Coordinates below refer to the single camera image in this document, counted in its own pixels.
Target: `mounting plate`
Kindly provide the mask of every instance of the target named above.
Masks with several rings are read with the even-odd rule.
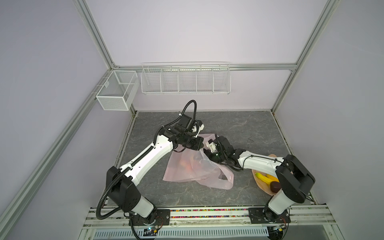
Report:
[[[251,219],[251,223],[270,223],[264,219],[264,213],[263,213],[263,207],[250,207],[248,208],[249,212],[249,218]],[[288,215],[288,211],[284,210],[284,212],[281,214],[281,217],[285,219],[285,223],[290,223],[291,219]],[[284,221],[279,218],[276,222],[274,223],[284,223]]]
[[[169,209],[157,209],[156,210],[156,216],[163,218],[163,226],[169,225],[169,219],[170,219],[170,210]],[[133,222],[134,226],[148,226],[145,225],[142,221],[142,217],[140,215],[133,215],[131,221],[129,221],[129,225],[131,225],[131,222]],[[156,222],[153,225],[161,225],[161,218],[156,218]]]

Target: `table surface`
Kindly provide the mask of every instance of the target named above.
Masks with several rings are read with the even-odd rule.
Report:
[[[178,113],[138,113],[121,165],[129,162],[147,147],[161,125],[177,117]],[[217,133],[219,136],[225,136],[235,149],[243,148],[256,154],[276,154],[283,157],[288,154],[270,112],[197,112],[196,118],[204,124],[202,134]],[[137,187],[140,193],[157,207],[265,205],[270,199],[270,196],[257,186],[250,169],[233,171],[233,187],[229,190],[206,187],[196,181],[163,181],[170,154],[161,158]]]

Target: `white wire basket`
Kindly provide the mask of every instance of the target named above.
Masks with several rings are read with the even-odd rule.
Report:
[[[229,94],[229,65],[143,68],[141,90],[144,94]]]
[[[128,111],[139,85],[136,71],[113,70],[96,98],[104,110]]]

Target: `mesh basket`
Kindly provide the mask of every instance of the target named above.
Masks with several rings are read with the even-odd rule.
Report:
[[[231,92],[229,65],[195,68],[144,68],[144,94],[213,94]]]
[[[113,70],[96,98],[104,110],[128,111],[139,84],[136,71]]]

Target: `pink plastic bag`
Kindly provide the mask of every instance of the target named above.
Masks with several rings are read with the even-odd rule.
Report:
[[[214,134],[200,134],[199,136],[204,138],[203,143],[215,139]],[[179,145],[176,150],[182,149],[183,147]],[[168,182],[196,181],[201,185],[219,189],[233,187],[233,173],[226,166],[209,160],[203,149],[172,152],[163,180]]]

